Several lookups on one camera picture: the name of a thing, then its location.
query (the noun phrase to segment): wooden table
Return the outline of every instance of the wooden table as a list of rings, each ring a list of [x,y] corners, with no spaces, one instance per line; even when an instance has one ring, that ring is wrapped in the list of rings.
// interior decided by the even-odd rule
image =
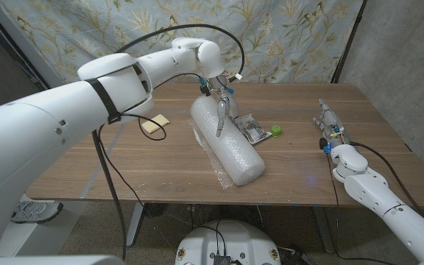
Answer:
[[[106,148],[116,140],[110,158],[144,202],[336,205],[327,158],[318,148],[322,133],[312,121],[320,115],[318,99],[323,98],[353,141],[383,154],[424,207],[424,165],[356,86],[233,84],[232,88],[241,114],[252,113],[265,129],[273,124],[282,128],[281,137],[255,145],[266,164],[265,172],[251,183],[223,189],[187,121],[191,103],[200,95],[198,84],[166,84],[154,92],[155,108],[148,115],[162,113],[169,119],[166,140],[145,138],[137,122],[127,124],[120,135],[119,125],[106,126],[102,132]],[[160,130],[152,135],[161,136]],[[365,149],[361,153],[409,203],[387,166]],[[27,194],[34,199],[111,200],[103,173],[94,174],[97,169],[99,162],[89,135],[34,182]],[[116,173],[111,174],[119,198],[136,201]],[[336,189],[340,205],[360,206],[346,194],[342,183],[336,182]]]

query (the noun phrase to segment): sneaker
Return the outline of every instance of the sneaker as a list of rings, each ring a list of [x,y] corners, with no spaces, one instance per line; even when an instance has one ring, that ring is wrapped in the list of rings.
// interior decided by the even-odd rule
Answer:
[[[55,218],[62,208],[59,202],[18,202],[10,220],[17,224],[43,224]]]

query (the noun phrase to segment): plastic bag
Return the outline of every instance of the plastic bag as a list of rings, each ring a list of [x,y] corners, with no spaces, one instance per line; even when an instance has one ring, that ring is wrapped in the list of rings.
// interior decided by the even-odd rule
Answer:
[[[234,122],[244,137],[248,139],[250,144],[256,144],[271,136],[271,133],[265,132],[251,114],[238,117]]]

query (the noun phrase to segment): bubble wrap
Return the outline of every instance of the bubble wrap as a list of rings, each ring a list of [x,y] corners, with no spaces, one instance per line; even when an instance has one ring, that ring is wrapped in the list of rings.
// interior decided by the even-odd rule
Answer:
[[[244,185],[263,173],[263,159],[229,118],[225,119],[220,137],[216,137],[219,118],[217,103],[212,96],[196,99],[191,107],[191,115],[236,185]]]
[[[220,160],[213,152],[211,146],[205,140],[204,135],[202,132],[200,132],[199,127],[197,126],[196,122],[193,118],[188,119],[189,124],[192,126],[192,129],[194,130],[194,134],[196,135],[196,140],[202,146],[202,149],[207,153],[209,156],[209,160],[211,161],[212,169],[215,171],[215,174],[217,174],[217,179],[220,182],[220,185],[222,185],[223,189],[229,188],[233,186],[233,180],[230,177],[230,175],[227,173],[227,171],[224,169],[224,166],[222,163],[220,163]]]

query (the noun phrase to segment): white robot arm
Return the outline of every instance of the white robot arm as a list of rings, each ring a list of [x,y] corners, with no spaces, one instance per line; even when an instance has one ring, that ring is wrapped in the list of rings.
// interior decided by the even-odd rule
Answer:
[[[29,185],[63,153],[108,122],[135,118],[153,108],[153,89],[177,74],[197,70],[210,80],[224,66],[208,40],[177,38],[172,48],[143,57],[112,54],[78,70],[83,81],[0,106],[0,238]]]
[[[387,226],[420,262],[424,262],[424,218],[398,198],[386,179],[371,169],[364,156],[349,145],[338,116],[322,99],[320,119],[314,122],[327,141],[324,151],[331,154],[336,168],[333,176],[344,183],[346,192],[382,218]]]

